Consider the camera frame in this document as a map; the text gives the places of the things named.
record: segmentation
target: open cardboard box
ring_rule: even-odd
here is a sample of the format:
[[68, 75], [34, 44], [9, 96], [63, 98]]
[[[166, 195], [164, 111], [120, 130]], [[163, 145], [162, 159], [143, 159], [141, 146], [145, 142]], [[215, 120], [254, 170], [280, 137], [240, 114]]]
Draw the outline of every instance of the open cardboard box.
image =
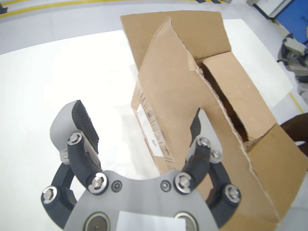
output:
[[[121, 20], [139, 70], [131, 105], [160, 173], [184, 166], [190, 125], [202, 108], [242, 193], [221, 230], [275, 230], [308, 161], [232, 54], [220, 13], [158, 12]], [[198, 186], [204, 199], [211, 187], [208, 176]]]

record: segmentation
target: white label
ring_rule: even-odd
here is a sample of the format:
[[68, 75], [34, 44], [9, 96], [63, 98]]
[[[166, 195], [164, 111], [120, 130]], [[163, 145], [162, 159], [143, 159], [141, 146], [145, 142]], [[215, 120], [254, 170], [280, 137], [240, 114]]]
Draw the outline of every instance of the white label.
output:
[[120, 211], [116, 231], [185, 231], [186, 221]]
[[141, 104], [137, 109], [137, 117], [153, 154], [157, 157], [164, 157], [163, 152], [161, 151], [158, 141], [154, 135], [150, 122], [147, 118], [147, 115], [145, 114]]

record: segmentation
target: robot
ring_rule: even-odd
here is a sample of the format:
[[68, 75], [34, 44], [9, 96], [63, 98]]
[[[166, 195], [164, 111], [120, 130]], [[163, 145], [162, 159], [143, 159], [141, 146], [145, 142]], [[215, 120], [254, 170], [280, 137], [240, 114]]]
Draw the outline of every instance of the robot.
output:
[[[80, 100], [68, 103], [50, 128], [62, 163], [41, 195], [44, 209], [64, 231], [131, 230], [118, 225], [124, 212], [184, 219], [189, 231], [218, 231], [239, 206], [241, 192], [221, 163], [222, 147], [204, 110], [197, 110], [190, 130], [192, 142], [181, 171], [132, 180], [101, 169], [91, 119]], [[207, 174], [213, 189], [204, 201], [196, 187]], [[78, 202], [70, 190], [74, 176], [86, 188]]]
[[297, 91], [308, 105], [308, 48], [298, 42], [293, 34], [282, 41], [277, 62], [282, 61], [285, 68], [295, 74]]

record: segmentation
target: blue door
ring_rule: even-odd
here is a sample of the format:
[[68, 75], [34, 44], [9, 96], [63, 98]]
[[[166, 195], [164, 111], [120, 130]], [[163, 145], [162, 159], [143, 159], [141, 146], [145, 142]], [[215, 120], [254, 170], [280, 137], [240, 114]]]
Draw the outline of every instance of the blue door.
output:
[[294, 34], [297, 41], [307, 41], [308, 0], [293, 0], [278, 16], [277, 20]]

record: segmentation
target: textured grip pad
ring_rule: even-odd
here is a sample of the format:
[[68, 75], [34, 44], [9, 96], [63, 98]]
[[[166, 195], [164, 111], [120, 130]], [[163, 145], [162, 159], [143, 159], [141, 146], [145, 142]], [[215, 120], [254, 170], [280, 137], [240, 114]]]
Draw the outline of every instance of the textured grip pad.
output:
[[190, 132], [192, 134], [192, 141], [190, 143], [190, 145], [193, 143], [193, 141], [195, 140], [195, 138], [197, 137], [197, 135], [200, 134], [201, 132], [201, 123], [200, 123], [200, 119], [199, 119], [199, 112], [200, 112], [200, 108], [198, 108], [197, 113], [192, 121], [192, 124], [190, 126]]
[[86, 111], [86, 108], [80, 100], [77, 100], [76, 104], [72, 109], [72, 118], [76, 125], [76, 128], [81, 130], [85, 134], [86, 138], [89, 140], [94, 150], [98, 153], [97, 146], [99, 137]]

